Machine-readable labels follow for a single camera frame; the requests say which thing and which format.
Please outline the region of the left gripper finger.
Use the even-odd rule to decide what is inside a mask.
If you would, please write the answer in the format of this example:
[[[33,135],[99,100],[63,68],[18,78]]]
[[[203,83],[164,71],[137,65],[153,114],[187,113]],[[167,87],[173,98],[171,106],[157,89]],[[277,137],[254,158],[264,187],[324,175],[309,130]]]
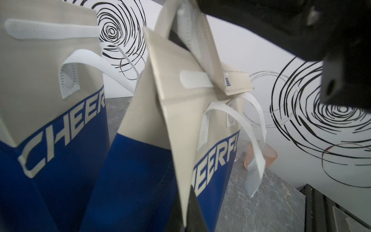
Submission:
[[[172,206],[172,231],[173,232],[208,232],[199,202],[197,200],[194,188],[191,187],[187,217],[187,226],[184,225],[179,200],[179,194],[176,193]]]

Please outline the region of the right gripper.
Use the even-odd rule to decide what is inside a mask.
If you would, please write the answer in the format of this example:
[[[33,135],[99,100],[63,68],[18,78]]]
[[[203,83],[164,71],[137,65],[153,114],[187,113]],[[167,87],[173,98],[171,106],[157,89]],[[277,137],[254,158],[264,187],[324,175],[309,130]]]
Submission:
[[[371,110],[370,1],[198,1],[304,61],[322,61],[323,104]]]

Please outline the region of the blue beige takeout bag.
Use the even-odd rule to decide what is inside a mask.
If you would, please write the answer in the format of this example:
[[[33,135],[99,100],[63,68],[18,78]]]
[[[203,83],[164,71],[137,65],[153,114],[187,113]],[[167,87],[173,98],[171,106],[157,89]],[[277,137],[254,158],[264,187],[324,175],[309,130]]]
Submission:
[[[262,150],[242,115],[249,76],[223,64],[196,1],[166,1],[154,30],[144,29],[148,59],[100,171],[82,232],[172,232],[179,194],[185,226],[194,188],[209,232],[216,228],[238,140],[253,147],[245,188],[257,192],[265,171]]]
[[[1,231],[77,232],[109,151],[95,10],[1,1]]]

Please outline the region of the pink plastic cup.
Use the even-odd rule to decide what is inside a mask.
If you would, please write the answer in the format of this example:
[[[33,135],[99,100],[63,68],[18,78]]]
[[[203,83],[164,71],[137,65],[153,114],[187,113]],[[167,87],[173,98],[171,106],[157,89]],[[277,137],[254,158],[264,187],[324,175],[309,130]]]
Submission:
[[[245,169],[247,170],[248,165],[252,162],[252,160],[255,157],[251,143],[248,143],[244,151],[246,152],[246,155],[243,164]],[[262,154],[266,162],[265,168],[269,168],[278,157],[277,152],[268,144],[264,145]]]

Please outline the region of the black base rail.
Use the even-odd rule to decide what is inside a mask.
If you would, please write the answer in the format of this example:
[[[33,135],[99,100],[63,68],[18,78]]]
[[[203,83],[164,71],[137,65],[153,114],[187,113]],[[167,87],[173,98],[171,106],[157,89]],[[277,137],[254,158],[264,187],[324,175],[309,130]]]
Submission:
[[[309,184],[300,192],[305,195],[306,232],[369,232],[371,226],[335,203]]]

